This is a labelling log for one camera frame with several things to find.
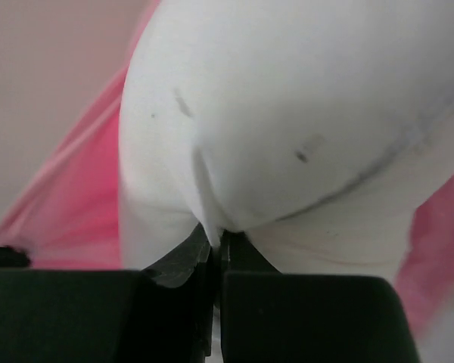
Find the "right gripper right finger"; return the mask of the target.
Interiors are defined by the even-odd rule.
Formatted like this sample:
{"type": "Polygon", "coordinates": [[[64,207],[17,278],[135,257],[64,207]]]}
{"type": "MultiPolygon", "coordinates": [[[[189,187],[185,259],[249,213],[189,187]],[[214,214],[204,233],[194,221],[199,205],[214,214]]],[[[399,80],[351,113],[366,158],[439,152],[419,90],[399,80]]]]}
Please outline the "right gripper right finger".
{"type": "Polygon", "coordinates": [[[283,274],[245,234],[221,239],[226,362],[419,361],[400,298],[384,279],[283,274]]]}

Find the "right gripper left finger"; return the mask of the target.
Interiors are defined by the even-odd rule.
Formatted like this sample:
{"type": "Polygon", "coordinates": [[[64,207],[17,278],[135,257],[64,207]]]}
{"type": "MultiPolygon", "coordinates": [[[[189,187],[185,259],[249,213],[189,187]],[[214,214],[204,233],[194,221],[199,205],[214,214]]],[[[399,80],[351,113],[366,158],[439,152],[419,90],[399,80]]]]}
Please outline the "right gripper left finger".
{"type": "Polygon", "coordinates": [[[211,266],[197,226],[141,271],[0,268],[0,362],[203,362],[211,266]]]}

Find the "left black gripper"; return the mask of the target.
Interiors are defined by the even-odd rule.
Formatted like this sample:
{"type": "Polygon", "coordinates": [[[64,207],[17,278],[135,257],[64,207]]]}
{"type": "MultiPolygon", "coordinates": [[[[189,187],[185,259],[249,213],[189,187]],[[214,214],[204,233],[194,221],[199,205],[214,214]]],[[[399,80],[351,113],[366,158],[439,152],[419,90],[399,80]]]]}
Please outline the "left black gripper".
{"type": "Polygon", "coordinates": [[[0,268],[29,268],[32,261],[24,249],[0,246],[0,268]]]}

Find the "white pillow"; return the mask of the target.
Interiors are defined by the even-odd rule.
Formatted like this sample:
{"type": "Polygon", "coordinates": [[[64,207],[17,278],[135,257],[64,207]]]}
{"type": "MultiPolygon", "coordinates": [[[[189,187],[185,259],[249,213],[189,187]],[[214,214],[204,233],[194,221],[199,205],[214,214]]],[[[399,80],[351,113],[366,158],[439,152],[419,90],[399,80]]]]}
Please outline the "white pillow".
{"type": "Polygon", "coordinates": [[[119,118],[122,263],[202,229],[240,362],[410,362],[454,291],[454,1],[161,1],[119,118]]]}

